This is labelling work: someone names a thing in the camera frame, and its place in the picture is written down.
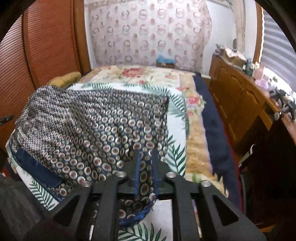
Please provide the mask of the blue patterned silk pajama top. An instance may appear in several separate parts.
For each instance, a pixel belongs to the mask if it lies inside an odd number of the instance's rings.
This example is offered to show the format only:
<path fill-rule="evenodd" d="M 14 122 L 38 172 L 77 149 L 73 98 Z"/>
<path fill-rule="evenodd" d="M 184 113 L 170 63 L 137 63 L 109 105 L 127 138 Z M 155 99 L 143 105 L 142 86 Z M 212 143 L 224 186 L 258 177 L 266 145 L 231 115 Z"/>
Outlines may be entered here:
<path fill-rule="evenodd" d="M 168 105 L 166 94 L 41 87 L 17 119 L 9 146 L 59 201 L 84 181 L 105 181 L 139 154 L 135 195 L 119 206 L 119 223 L 129 227 L 156 200 L 152 151 L 165 159 Z"/>

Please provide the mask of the dark navy blanket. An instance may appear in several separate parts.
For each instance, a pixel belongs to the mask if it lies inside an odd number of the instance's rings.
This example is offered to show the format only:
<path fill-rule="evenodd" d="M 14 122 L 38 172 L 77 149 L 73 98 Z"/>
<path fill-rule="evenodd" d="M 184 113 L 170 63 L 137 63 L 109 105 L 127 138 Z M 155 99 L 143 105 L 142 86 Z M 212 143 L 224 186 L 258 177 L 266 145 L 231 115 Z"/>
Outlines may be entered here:
<path fill-rule="evenodd" d="M 228 199 L 239 210 L 242 210 L 238 168 L 233 159 L 232 149 L 225 135 L 224 124 L 208 90 L 208 86 L 201 77 L 201 73 L 195 72 L 193 79 L 196 92 L 198 92 L 205 101 L 201 116 L 205 128 L 212 173 L 217 175 L 218 180 L 222 180 L 224 190 L 229 192 Z"/>

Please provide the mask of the floral cream bedspread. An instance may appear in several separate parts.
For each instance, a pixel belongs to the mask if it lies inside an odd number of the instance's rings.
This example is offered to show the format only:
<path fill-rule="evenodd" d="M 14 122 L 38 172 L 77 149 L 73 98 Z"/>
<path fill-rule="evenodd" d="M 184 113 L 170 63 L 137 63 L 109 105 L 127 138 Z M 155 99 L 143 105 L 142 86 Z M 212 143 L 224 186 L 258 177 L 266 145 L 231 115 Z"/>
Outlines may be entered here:
<path fill-rule="evenodd" d="M 168 94 L 168 115 L 181 124 L 181 130 L 169 130 L 166 161 L 173 171 L 186 180 L 199 183 L 208 180 L 224 195 L 222 180 L 212 173 L 212 165 L 201 112 L 205 101 L 196 92 L 194 73 L 170 68 L 112 65 L 93 69 L 79 80 L 86 88 L 116 85 L 128 90 Z"/>

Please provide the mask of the green leaf print sheet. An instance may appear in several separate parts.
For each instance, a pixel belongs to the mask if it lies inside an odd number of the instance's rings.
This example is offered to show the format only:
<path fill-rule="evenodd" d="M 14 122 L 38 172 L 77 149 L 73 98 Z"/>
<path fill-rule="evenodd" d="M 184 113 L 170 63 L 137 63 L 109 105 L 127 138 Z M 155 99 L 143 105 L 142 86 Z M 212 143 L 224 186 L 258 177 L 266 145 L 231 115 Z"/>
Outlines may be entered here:
<path fill-rule="evenodd" d="M 171 240 L 171 229 L 144 217 L 156 202 L 151 150 L 184 176 L 189 132 L 185 97 L 171 87 L 78 83 L 37 89 L 16 121 L 6 150 L 17 172 L 47 209 L 84 181 L 121 171 L 140 151 L 139 183 L 121 200 L 120 240 Z"/>

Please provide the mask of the mustard gold patterned garment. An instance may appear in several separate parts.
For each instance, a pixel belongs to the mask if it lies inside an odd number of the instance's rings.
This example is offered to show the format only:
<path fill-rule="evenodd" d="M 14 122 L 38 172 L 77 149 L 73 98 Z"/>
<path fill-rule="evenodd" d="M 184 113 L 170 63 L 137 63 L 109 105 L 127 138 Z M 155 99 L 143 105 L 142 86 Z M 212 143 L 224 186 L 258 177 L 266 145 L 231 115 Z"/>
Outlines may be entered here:
<path fill-rule="evenodd" d="M 51 79 L 47 85 L 50 86 L 57 86 L 60 88 L 67 88 L 71 84 L 74 84 L 78 82 L 81 79 L 81 73 L 80 72 L 70 72 L 63 76 L 57 76 L 53 79 Z"/>

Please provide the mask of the wooden louvered wardrobe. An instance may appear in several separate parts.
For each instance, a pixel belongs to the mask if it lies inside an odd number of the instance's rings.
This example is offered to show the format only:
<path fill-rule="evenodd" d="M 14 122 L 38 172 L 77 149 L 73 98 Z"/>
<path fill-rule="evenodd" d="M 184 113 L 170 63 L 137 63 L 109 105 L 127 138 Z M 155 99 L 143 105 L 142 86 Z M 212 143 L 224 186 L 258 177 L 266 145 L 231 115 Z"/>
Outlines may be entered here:
<path fill-rule="evenodd" d="M 1 116 L 51 79 L 90 71 L 84 1 L 1 1 Z"/>

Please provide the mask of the wooden sideboard cabinet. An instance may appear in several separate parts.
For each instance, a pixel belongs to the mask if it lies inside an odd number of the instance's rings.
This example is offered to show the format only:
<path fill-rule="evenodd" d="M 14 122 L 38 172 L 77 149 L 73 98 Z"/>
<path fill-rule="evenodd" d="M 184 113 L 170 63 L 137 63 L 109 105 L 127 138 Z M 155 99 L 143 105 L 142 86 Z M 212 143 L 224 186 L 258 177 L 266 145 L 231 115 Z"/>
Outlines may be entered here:
<path fill-rule="evenodd" d="M 252 77 L 215 55 L 209 75 L 209 91 L 236 153 L 245 154 L 251 145 L 272 131 L 283 134 L 275 139 L 277 142 L 295 143 L 295 122 L 288 114 L 278 120 L 274 118 L 280 106 L 255 84 Z"/>

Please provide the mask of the pink container on sideboard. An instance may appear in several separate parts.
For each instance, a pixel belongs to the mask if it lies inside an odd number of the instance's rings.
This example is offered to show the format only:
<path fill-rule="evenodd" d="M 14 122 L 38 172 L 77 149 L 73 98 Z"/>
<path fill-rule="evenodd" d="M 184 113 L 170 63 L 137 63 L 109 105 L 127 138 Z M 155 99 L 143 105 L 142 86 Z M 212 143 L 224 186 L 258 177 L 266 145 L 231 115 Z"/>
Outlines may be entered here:
<path fill-rule="evenodd" d="M 253 70 L 252 77 L 255 80 L 260 80 L 264 76 L 264 69 L 265 65 L 264 64 L 257 64 Z"/>

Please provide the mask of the cardboard box on sideboard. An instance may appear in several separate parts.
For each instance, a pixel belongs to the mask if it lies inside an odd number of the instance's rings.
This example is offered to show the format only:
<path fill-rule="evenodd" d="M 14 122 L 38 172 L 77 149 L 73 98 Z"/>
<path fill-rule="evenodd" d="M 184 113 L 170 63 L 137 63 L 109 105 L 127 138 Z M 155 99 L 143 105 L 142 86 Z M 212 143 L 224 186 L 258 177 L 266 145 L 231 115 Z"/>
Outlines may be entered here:
<path fill-rule="evenodd" d="M 242 68 L 247 59 L 239 52 L 234 52 L 229 48 L 222 48 L 220 57 L 228 64 Z"/>

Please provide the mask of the brown box with blue cloth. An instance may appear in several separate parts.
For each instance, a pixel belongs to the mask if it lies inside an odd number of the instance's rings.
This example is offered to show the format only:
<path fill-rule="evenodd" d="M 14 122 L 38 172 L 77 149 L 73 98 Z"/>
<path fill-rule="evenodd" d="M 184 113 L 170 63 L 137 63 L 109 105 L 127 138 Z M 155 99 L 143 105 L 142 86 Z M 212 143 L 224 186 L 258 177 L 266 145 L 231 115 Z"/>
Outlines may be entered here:
<path fill-rule="evenodd" d="M 165 58 L 163 55 L 158 55 L 156 59 L 156 66 L 159 68 L 175 69 L 175 60 L 170 58 Z"/>

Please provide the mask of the grey zebra window blind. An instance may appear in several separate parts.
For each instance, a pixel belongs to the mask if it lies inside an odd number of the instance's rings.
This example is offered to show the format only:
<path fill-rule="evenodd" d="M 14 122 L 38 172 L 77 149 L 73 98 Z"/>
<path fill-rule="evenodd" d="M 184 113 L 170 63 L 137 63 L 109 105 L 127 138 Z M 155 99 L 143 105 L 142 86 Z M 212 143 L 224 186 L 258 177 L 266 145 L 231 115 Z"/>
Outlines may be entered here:
<path fill-rule="evenodd" d="M 261 63 L 295 90 L 295 51 L 275 20 L 263 10 L 264 38 Z"/>

